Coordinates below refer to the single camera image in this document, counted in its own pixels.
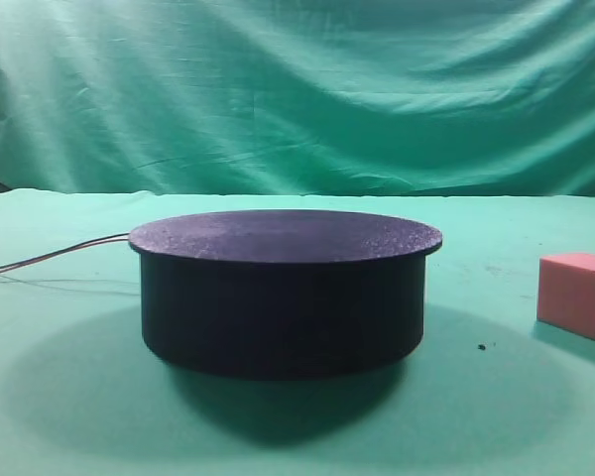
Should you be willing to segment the pink cube-shaped block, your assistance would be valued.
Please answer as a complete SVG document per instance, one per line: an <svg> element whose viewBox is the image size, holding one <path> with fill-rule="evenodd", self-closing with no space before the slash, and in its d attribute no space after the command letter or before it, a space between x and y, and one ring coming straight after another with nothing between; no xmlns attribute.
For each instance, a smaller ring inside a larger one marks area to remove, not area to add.
<svg viewBox="0 0 595 476"><path fill-rule="evenodd" d="M595 340L595 254L539 260L536 319Z"/></svg>

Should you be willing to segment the black round turntable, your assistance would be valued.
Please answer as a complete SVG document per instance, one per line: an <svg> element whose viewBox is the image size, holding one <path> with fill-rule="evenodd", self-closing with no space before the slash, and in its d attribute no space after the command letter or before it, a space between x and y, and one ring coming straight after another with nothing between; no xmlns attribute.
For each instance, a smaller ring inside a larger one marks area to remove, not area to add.
<svg viewBox="0 0 595 476"><path fill-rule="evenodd" d="M141 328L162 360L244 380L371 371L423 337L430 225L381 214L257 209L141 225Z"/></svg>

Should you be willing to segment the green backdrop cloth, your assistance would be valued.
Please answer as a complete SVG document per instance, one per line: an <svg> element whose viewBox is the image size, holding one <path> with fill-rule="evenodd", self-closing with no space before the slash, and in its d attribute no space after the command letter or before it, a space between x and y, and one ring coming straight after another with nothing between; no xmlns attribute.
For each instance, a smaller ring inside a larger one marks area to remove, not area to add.
<svg viewBox="0 0 595 476"><path fill-rule="evenodd" d="M0 1L0 185L595 196L595 1Z"/></svg>

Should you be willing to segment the green table cloth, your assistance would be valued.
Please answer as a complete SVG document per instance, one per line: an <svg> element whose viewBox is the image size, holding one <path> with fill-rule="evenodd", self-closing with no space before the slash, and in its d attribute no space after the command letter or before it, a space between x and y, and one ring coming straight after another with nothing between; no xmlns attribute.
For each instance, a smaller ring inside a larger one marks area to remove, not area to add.
<svg viewBox="0 0 595 476"><path fill-rule="evenodd" d="M417 351L332 382L185 372L142 342L136 254L73 252L0 276L0 475L595 475L595 341L536 321L538 260L595 254L595 198L21 189L0 193L0 264L247 208L439 228Z"/></svg>

